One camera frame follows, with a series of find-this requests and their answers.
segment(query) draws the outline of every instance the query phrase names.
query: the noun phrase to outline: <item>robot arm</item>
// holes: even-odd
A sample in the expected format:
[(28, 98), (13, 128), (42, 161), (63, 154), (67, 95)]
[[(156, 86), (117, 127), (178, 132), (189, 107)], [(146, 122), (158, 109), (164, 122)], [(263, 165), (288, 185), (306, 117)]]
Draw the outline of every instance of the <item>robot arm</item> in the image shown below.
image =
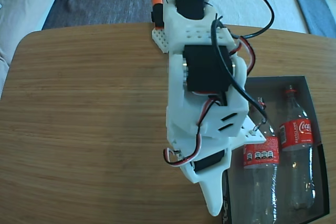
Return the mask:
[[(163, 20), (153, 40), (169, 53), (169, 94), (166, 110), (167, 163), (199, 183), (211, 215), (223, 204), (222, 174), (230, 168), (232, 150), (263, 143), (247, 116), (248, 102), (223, 75), (212, 47), (211, 25), (217, 12), (209, 0), (165, 0)], [(227, 28), (216, 29), (217, 42), (236, 82), (245, 86), (247, 66)], [(177, 162), (170, 162), (176, 155)]]

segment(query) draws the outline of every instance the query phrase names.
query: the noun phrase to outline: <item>black box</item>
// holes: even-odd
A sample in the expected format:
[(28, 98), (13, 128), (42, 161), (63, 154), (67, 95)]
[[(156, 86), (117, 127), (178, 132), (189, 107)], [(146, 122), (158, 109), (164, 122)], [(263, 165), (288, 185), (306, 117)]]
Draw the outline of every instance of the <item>black box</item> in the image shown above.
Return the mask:
[[(285, 161), (281, 158), (282, 151), (280, 147), (280, 164), (277, 171), (276, 188), (278, 206), (276, 224), (305, 224), (317, 220), (330, 212), (326, 161), (324, 159), (318, 120), (307, 81), (304, 76), (254, 77), (247, 79), (245, 88), (255, 99), (257, 97), (265, 99), (268, 117), (278, 132), (280, 125), (286, 120), (287, 110), (284, 88), (289, 84), (297, 89), (297, 101), (305, 109), (311, 120), (314, 139), (312, 169), (316, 197), (313, 206), (304, 215), (300, 211), (295, 214), (290, 214), (287, 211), (289, 195), (286, 194), (287, 177), (282, 169)], [(224, 224), (241, 224), (237, 220), (244, 213), (239, 209), (239, 204), (246, 200), (245, 191), (248, 190), (241, 179), (243, 178), (243, 172), (243, 148), (240, 147), (233, 151), (231, 167), (223, 175), (224, 204), (222, 216)]]

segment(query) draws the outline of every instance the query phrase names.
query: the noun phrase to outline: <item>wood grain surface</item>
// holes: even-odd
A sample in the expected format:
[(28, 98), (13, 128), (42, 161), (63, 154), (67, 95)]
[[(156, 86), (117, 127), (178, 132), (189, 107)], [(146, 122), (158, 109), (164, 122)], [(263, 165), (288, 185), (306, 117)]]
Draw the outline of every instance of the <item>wood grain surface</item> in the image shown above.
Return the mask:
[[(0, 101), (0, 223), (220, 224), (166, 165), (167, 55), (151, 24), (44, 30), (19, 44)], [(236, 34), (252, 28), (232, 27)], [(253, 76), (305, 75), (336, 223), (336, 40), (270, 30)]]

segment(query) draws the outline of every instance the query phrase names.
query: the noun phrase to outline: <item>coca-cola bottle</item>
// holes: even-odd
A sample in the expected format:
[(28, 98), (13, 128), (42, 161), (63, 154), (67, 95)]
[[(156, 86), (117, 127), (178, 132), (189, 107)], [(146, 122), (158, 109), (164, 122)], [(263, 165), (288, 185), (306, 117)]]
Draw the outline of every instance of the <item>coca-cola bottle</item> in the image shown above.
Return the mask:
[(310, 208), (314, 203), (315, 190), (312, 181), (311, 124), (304, 109), (295, 98), (292, 85), (286, 88), (287, 120), (280, 127), (283, 162), (286, 164), (290, 208)]
[[(266, 108), (264, 100), (258, 98), (259, 104)], [(250, 118), (255, 124), (263, 116), (251, 108)], [(269, 123), (259, 130), (266, 138), (264, 144), (244, 145), (244, 183), (249, 190), (244, 209), (243, 224), (273, 224), (277, 220), (276, 176), (279, 164), (279, 143)]]

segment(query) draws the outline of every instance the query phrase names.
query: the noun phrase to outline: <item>coca-cola label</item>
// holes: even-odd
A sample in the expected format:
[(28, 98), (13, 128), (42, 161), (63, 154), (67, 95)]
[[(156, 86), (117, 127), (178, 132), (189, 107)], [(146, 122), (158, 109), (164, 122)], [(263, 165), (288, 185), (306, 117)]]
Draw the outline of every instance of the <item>coca-cola label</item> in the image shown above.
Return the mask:
[(280, 127), (282, 148), (297, 144), (312, 144), (313, 136), (309, 119), (297, 119), (284, 123)]
[(277, 137), (266, 137), (264, 144), (244, 145), (244, 166), (260, 164), (279, 164), (279, 143)]

